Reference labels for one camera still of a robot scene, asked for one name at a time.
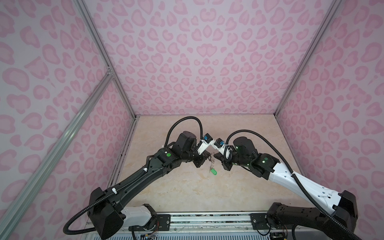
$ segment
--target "pink leopard print wall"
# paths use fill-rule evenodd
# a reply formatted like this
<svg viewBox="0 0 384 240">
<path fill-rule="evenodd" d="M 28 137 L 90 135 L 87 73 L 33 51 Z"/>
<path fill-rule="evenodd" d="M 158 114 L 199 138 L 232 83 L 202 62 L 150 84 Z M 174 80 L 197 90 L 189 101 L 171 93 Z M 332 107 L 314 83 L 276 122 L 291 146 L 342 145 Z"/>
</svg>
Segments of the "pink leopard print wall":
<svg viewBox="0 0 384 240">
<path fill-rule="evenodd" d="M 347 0 L 278 118 L 308 177 L 356 195 L 356 233 L 384 235 L 384 1 Z"/>
<path fill-rule="evenodd" d="M 0 3 L 0 218 L 105 72 L 71 0 Z"/>
<path fill-rule="evenodd" d="M 94 189 L 106 189 L 130 122 L 110 83 L 10 239 L 78 239 L 65 235 L 63 226 L 88 206 Z M 84 228 L 87 219 L 82 216 L 71 229 Z"/>
<path fill-rule="evenodd" d="M 136 114 L 273 113 L 331 0 L 86 0 Z"/>
</svg>

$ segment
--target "beige marble surface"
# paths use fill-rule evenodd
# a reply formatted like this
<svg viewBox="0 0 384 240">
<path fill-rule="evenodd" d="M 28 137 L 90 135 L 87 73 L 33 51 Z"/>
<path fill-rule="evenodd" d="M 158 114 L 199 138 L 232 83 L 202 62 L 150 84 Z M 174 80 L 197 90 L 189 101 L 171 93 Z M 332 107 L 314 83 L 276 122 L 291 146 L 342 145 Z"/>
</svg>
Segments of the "beige marble surface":
<svg viewBox="0 0 384 240">
<path fill-rule="evenodd" d="M 146 156 L 162 147 L 169 128 L 183 116 L 144 116 L 140 117 L 129 148 L 120 181 L 127 178 L 145 164 Z M 198 116 L 203 124 L 204 134 L 214 139 L 226 140 L 228 135 L 239 129 L 256 131 L 267 138 L 287 159 L 292 169 L 299 172 L 284 136 L 273 115 L 241 116 Z M 180 123 L 172 132 L 169 142 L 176 141 L 182 131 L 190 131 L 199 138 L 199 125 L 195 120 Z M 257 136 L 239 133 L 251 139 L 259 152 L 278 157 Z M 216 153 L 211 146 L 209 152 Z M 258 178 L 239 166 L 225 171 L 216 159 L 214 168 L 217 175 L 209 171 L 210 162 L 200 168 L 192 162 L 181 166 L 166 176 L 157 179 L 135 196 L 127 206 L 150 204 L 157 212 L 197 212 L 197 211 L 266 211 L 273 202 L 299 207 L 312 207 L 310 203 L 288 189 L 263 178 Z"/>
</svg>

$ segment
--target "aluminum frame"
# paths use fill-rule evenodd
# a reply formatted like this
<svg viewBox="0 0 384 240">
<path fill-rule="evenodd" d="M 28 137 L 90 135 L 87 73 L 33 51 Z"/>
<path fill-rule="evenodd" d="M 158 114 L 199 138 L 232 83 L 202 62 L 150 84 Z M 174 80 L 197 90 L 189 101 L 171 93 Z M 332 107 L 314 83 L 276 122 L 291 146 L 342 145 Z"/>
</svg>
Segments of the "aluminum frame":
<svg viewBox="0 0 384 240">
<path fill-rule="evenodd" d="M 59 162 L 61 157 L 64 155 L 68 146 L 83 126 L 84 122 L 92 112 L 96 103 L 103 95 L 104 91 L 109 86 L 110 82 L 115 78 L 113 73 L 107 72 L 101 82 L 98 84 L 96 89 L 85 101 L 83 106 L 79 109 L 79 112 L 70 122 L 63 135 L 53 146 L 49 154 L 44 158 L 42 164 L 38 167 L 36 172 L 30 177 L 23 190 L 19 193 L 17 198 L 9 206 L 5 215 L 2 217 L 0 222 L 0 239 L 8 239 L 20 220 L 28 210 L 31 203 L 39 193 L 40 189 L 44 185 L 45 181 L 51 175 L 55 169 L 56 164 Z"/>
<path fill-rule="evenodd" d="M 325 14 L 323 21 L 321 22 L 316 34 L 313 37 L 313 40 L 310 46 L 307 49 L 307 52 L 303 57 L 303 60 L 299 64 L 295 74 L 292 77 L 292 81 L 288 85 L 286 91 L 284 92 L 283 97 L 281 98 L 279 105 L 276 108 L 276 111 L 275 111 L 276 118 L 282 112 L 282 109 L 284 108 L 285 103 L 288 101 L 288 98 L 293 92 L 294 87 L 296 86 L 297 82 L 300 80 L 301 74 L 303 73 L 304 69 L 307 67 L 309 61 L 311 60 L 312 56 L 316 51 L 316 48 L 319 46 L 321 40 L 323 39 L 324 35 L 328 31 L 328 28 L 331 26 L 333 20 L 336 18 L 336 15 L 341 9 L 341 6 L 343 5 L 343 3 L 344 3 L 344 0 L 333 0 L 333 2 L 331 3 L 331 6 L 328 8 L 328 11 Z"/>
<path fill-rule="evenodd" d="M 92 20 L 92 17 L 91 17 L 89 10 L 88 10 L 87 5 L 85 4 L 84 0 L 73 0 L 73 2 L 76 5 L 76 8 L 77 8 L 81 18 L 84 21 L 85 26 L 87 27 L 89 33 L 91 34 L 91 37 L 92 37 L 93 41 L 95 42 L 97 49 L 100 52 L 100 56 L 103 59 L 105 66 L 108 68 L 109 71 L 111 71 L 112 74 L 116 75 L 114 82 L 117 86 L 119 94 L 120 94 L 121 98 L 123 99 L 123 102 L 124 102 L 125 106 L 127 107 L 129 114 L 131 115 L 131 117 L 133 119 L 135 119 L 136 115 L 132 109 L 131 104 L 129 103 L 128 96 L 127 96 L 126 92 L 124 91 L 124 88 L 121 85 L 121 82 L 120 82 L 120 80 L 116 74 L 116 71 L 113 67 L 112 61 L 108 56 L 106 48 L 103 44 L 103 41 L 101 40 L 101 37 L 100 37 L 100 35 L 96 29 L 94 22 Z"/>
<path fill-rule="evenodd" d="M 139 120 L 138 117 L 136 119 L 132 120 L 132 123 L 128 129 L 127 136 L 124 140 L 122 149 L 120 151 L 120 157 L 118 158 L 118 160 L 115 163 L 115 166 L 113 167 L 111 178 L 108 181 L 108 187 L 116 185 L 119 182 L 120 172 L 121 172 L 122 167 L 124 166 L 124 161 L 125 161 L 125 158 L 127 157 L 127 153 L 128 153 L 129 147 L 131 145 L 131 141 L 133 138 L 133 134 L 136 130 L 136 125 L 137 125 L 138 120 Z"/>
<path fill-rule="evenodd" d="M 282 126 L 280 125 L 279 121 L 277 120 L 277 118 L 276 118 L 276 122 L 277 122 L 277 125 L 279 125 L 279 128 L 280 128 L 281 132 L 283 133 L 285 142 L 287 143 L 287 145 L 288 145 L 288 147 L 289 147 L 289 150 L 290 150 L 291 153 L 292 153 L 293 159 L 295 160 L 296 165 L 297 165 L 297 167 L 299 168 L 300 174 L 303 175 L 304 177 L 307 177 L 307 174 L 306 174 L 306 172 L 304 171 L 304 168 L 303 168 L 303 166 L 301 165 L 301 163 L 300 163 L 300 161 L 299 161 L 299 158 L 298 158 L 297 155 L 295 154 L 295 151 L 294 151 L 292 145 L 290 144 L 290 142 L 288 141 L 286 135 L 284 134 L 284 130 L 283 130 Z"/>
</svg>

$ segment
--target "metal base plate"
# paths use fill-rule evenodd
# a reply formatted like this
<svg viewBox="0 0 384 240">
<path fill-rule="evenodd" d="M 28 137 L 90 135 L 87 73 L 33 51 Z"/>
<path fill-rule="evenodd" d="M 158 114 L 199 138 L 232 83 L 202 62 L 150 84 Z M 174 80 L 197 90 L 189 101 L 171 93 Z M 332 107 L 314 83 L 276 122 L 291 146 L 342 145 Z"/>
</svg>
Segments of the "metal base plate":
<svg viewBox="0 0 384 240">
<path fill-rule="evenodd" d="M 169 214 L 158 214 L 157 220 L 159 221 L 159 231 L 169 231 L 170 226 L 170 215 Z M 134 226 L 134 231 L 146 231 L 141 226 Z"/>
</svg>

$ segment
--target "robotic arm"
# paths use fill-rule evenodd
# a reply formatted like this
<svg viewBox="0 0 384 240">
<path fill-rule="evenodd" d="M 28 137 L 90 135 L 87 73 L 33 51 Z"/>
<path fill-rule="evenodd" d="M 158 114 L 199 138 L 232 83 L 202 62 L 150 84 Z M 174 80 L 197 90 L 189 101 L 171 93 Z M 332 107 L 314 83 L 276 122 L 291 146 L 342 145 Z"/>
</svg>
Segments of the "robotic arm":
<svg viewBox="0 0 384 240">
<path fill-rule="evenodd" d="M 198 122 L 202 136 L 201 123 Z M 179 167 L 182 162 L 193 162 L 196 167 L 200 167 L 210 157 L 206 149 L 212 146 L 219 151 L 214 157 L 221 161 L 225 170 L 230 171 L 233 165 L 242 166 L 257 177 L 271 180 L 292 190 L 319 209 L 291 207 L 275 202 L 266 214 L 270 227 L 293 224 L 318 229 L 332 239 L 359 239 L 353 234 L 358 215 L 356 198 L 352 193 L 348 191 L 338 193 L 292 171 L 284 157 L 263 137 L 262 139 L 275 150 L 285 164 L 269 154 L 258 153 L 252 141 L 246 137 L 238 137 L 233 141 L 233 146 L 228 145 L 229 138 L 239 132 L 252 131 L 236 131 L 228 137 L 226 143 L 220 138 L 214 140 L 209 134 L 202 136 L 198 143 L 193 133 L 184 131 L 176 142 L 148 156 L 146 165 L 122 182 L 105 191 L 101 188 L 95 189 L 91 193 L 89 206 L 67 222 L 63 228 L 64 233 L 74 235 L 96 230 L 101 239 L 107 239 L 121 227 L 138 225 L 151 230 L 157 222 L 157 214 L 150 205 L 144 204 L 140 207 L 125 207 L 125 205 L 150 183 Z M 85 212 L 88 212 L 94 228 L 69 230 L 69 226 Z"/>
</svg>

